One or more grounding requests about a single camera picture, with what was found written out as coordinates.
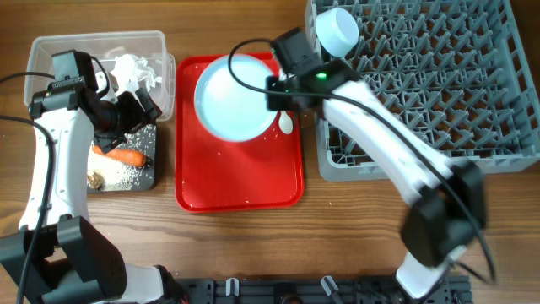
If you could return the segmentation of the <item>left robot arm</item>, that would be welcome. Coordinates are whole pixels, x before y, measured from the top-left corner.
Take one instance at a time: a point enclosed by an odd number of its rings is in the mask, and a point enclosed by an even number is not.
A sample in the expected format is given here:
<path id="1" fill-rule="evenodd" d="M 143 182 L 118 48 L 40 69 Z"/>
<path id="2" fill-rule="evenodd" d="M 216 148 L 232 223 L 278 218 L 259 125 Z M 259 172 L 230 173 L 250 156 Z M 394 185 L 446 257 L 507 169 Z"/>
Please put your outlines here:
<path id="1" fill-rule="evenodd" d="M 45 90 L 34 94 L 25 123 L 35 130 L 30 198 L 19 229 L 1 240 L 1 264 L 32 303 L 186 303 L 188 293 L 161 265 L 125 263 L 89 220 L 89 150 L 111 152 L 160 109 L 146 89 L 108 101 L 95 73 L 100 62 L 69 50 L 52 58 Z"/>

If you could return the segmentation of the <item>white tissue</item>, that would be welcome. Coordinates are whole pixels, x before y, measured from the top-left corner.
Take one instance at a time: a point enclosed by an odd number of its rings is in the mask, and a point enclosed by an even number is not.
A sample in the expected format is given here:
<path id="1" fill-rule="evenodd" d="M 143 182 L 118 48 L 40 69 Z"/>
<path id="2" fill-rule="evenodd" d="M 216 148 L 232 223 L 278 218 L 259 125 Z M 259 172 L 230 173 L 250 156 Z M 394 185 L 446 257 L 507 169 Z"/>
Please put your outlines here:
<path id="1" fill-rule="evenodd" d="M 124 54 L 115 57 L 114 68 L 110 74 L 116 78 L 119 96 L 125 91 L 135 93 L 140 88 L 145 88 L 154 99 L 162 97 L 163 62 L 159 59 L 147 59 L 133 54 Z"/>

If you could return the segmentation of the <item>light blue bowl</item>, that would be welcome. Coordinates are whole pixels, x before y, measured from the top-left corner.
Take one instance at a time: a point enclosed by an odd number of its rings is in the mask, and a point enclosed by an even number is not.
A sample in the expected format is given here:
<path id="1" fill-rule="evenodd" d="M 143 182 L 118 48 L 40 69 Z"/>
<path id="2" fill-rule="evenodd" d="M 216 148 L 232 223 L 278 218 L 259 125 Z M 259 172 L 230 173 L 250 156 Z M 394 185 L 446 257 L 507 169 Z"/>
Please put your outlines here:
<path id="1" fill-rule="evenodd" d="M 334 57 L 345 57 L 359 42 L 359 27 L 344 8 L 332 8 L 316 17 L 316 35 Z"/>

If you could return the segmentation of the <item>brown food scrap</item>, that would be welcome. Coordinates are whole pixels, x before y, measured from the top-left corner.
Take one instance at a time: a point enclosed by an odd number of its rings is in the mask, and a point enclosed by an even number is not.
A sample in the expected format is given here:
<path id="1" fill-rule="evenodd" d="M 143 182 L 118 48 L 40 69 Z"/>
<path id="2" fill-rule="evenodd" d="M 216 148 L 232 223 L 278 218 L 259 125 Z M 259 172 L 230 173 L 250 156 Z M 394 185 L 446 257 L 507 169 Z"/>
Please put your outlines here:
<path id="1" fill-rule="evenodd" d="M 87 186 L 90 189 L 99 190 L 103 187 L 105 181 L 104 178 L 95 171 L 87 172 Z"/>

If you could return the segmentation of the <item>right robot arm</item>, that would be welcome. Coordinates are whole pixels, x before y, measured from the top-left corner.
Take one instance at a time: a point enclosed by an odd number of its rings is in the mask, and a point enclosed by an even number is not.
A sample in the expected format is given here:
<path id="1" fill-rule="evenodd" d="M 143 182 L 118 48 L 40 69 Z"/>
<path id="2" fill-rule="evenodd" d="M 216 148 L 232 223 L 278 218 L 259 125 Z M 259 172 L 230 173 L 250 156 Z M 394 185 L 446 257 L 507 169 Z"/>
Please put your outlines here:
<path id="1" fill-rule="evenodd" d="M 409 297 L 426 298 L 473 239 L 486 243 L 481 170 L 426 144 L 344 60 L 323 62 L 301 29 L 269 45 L 287 75 L 285 80 L 267 80 L 269 108 L 319 110 L 378 164 L 408 205 L 400 231 L 408 252 L 396 279 Z"/>

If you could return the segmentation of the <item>large light blue plate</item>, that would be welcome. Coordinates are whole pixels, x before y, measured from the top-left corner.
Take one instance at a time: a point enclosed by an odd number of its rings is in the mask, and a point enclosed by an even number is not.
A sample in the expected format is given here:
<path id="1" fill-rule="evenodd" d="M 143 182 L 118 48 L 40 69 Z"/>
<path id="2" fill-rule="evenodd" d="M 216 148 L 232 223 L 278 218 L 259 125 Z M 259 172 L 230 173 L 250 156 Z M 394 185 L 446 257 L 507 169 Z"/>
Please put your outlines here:
<path id="1" fill-rule="evenodd" d="M 228 142 L 245 142 L 262 135 L 273 123 L 276 111 L 267 108 L 267 97 L 235 81 L 262 88 L 273 72 L 261 60 L 235 55 L 232 62 L 222 56 L 211 62 L 194 90 L 198 121 L 214 137 Z"/>

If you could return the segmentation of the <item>orange carrot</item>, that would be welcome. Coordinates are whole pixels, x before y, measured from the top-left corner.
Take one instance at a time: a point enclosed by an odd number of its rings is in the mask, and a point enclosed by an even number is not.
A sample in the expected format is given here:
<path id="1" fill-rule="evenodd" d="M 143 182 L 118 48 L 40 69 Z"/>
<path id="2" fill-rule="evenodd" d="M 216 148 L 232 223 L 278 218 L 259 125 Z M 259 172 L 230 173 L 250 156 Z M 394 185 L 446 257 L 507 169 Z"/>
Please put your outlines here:
<path id="1" fill-rule="evenodd" d="M 147 158 L 142 152 L 132 149 L 113 149 L 105 153 L 99 146 L 95 145 L 92 147 L 92 151 L 97 155 L 119 161 L 129 166 L 143 167 L 147 162 Z"/>

